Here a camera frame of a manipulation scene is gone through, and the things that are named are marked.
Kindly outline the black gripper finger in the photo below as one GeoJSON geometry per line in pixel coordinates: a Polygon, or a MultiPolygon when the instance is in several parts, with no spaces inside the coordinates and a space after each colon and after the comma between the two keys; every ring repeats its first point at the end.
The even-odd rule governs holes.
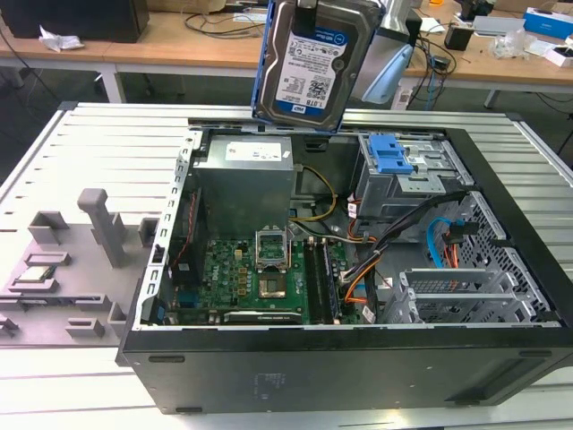
{"type": "Polygon", "coordinates": [[[295,33],[314,33],[317,3],[295,4],[295,33]]]}

